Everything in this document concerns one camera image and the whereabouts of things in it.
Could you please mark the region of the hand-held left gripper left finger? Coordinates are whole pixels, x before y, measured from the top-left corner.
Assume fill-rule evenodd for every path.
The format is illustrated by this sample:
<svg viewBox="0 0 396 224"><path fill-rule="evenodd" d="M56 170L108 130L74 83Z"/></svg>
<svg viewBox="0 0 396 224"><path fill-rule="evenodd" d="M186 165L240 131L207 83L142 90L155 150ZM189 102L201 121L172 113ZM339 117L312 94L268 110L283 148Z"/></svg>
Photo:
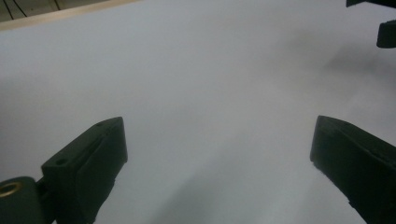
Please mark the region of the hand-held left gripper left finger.
<svg viewBox="0 0 396 224"><path fill-rule="evenodd" d="M106 119L42 165L58 224L92 224L128 161L123 118Z"/></svg>

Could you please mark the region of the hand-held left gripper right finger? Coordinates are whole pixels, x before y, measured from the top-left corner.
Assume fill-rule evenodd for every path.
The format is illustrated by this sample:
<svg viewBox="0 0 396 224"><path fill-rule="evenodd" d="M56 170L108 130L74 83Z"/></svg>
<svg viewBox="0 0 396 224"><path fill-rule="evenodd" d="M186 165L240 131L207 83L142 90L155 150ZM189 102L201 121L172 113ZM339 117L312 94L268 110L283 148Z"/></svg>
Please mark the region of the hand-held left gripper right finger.
<svg viewBox="0 0 396 224"><path fill-rule="evenodd" d="M396 147L346 121L319 116L314 166L367 224L396 224Z"/></svg>

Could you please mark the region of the light wooden table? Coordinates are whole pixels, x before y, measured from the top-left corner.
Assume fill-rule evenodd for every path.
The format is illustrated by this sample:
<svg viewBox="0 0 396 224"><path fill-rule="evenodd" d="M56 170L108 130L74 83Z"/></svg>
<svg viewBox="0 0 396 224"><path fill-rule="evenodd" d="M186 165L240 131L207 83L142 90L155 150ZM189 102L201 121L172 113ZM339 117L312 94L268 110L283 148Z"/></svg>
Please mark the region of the light wooden table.
<svg viewBox="0 0 396 224"><path fill-rule="evenodd" d="M77 15L82 15L98 10L103 10L111 7L118 7L142 0L106 0L104 2L94 3L81 7L73 7L69 9L60 9L55 12L43 13L31 17L24 17L22 19L11 19L10 21L0 22L0 31L17 29L25 26L35 25L43 22L56 21L65 18L70 18Z"/></svg>

